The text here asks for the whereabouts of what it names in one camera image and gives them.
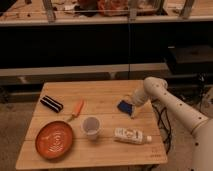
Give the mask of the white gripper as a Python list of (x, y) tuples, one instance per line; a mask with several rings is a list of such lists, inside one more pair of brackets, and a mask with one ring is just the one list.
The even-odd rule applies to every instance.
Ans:
[(124, 95), (123, 99), (135, 105), (132, 107), (131, 119), (135, 119), (139, 114), (139, 106), (144, 105), (148, 101), (148, 95), (142, 88), (137, 88), (133, 91), (132, 95)]

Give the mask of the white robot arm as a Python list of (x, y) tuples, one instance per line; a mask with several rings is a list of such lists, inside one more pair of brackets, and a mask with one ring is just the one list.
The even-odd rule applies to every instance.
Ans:
[(194, 137), (191, 171), (213, 171), (213, 118), (171, 94), (167, 87), (164, 79), (146, 77), (129, 95), (129, 101), (139, 107), (151, 98), (159, 100)]

